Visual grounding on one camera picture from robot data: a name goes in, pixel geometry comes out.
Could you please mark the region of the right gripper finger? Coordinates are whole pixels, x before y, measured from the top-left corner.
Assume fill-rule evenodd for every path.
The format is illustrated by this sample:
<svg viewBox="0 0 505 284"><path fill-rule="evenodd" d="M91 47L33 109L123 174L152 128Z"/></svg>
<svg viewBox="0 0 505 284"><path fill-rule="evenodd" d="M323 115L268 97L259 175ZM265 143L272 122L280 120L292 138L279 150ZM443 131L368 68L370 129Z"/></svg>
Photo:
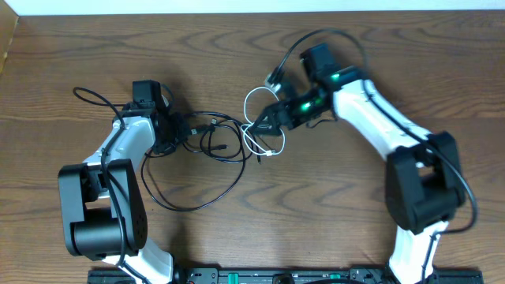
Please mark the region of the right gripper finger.
<svg viewBox="0 0 505 284"><path fill-rule="evenodd" d="M273 103L266 106L260 116L253 123L254 127L277 127L279 120L277 118L281 105L280 103Z"/></svg>
<svg viewBox="0 0 505 284"><path fill-rule="evenodd" d="M281 136L282 130L279 128L278 125L262 123L262 124L254 124L252 126L252 133L255 135Z"/></svg>

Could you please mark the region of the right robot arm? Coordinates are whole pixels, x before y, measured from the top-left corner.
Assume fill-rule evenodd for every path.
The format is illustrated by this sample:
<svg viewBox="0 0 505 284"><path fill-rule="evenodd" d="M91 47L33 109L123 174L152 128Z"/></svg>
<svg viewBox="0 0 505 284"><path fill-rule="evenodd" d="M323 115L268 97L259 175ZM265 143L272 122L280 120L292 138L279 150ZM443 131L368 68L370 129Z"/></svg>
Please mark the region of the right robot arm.
<svg viewBox="0 0 505 284"><path fill-rule="evenodd" d="M398 283L427 282L432 261L449 222L466 202L454 137L431 133L396 110L354 66L341 68L322 43L301 53L310 83L298 95L278 66L266 87L284 99L267 106L245 132L284 136L325 111L351 124L386 163L385 201L397 225L395 249L388 261Z"/></svg>

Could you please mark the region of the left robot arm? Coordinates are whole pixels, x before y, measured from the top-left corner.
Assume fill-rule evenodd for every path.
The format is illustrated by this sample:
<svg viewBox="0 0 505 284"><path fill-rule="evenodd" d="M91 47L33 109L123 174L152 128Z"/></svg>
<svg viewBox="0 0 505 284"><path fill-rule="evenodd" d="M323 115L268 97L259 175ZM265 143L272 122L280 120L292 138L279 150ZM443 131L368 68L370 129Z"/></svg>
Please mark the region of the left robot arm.
<svg viewBox="0 0 505 284"><path fill-rule="evenodd" d="M147 214L136 170L149 154L176 150L185 131L170 111L162 85L133 82L133 100L124 105L101 98L114 112L112 130L82 163L58 172L65 246L119 267L137 283L185 283L185 270L148 236Z"/></svg>

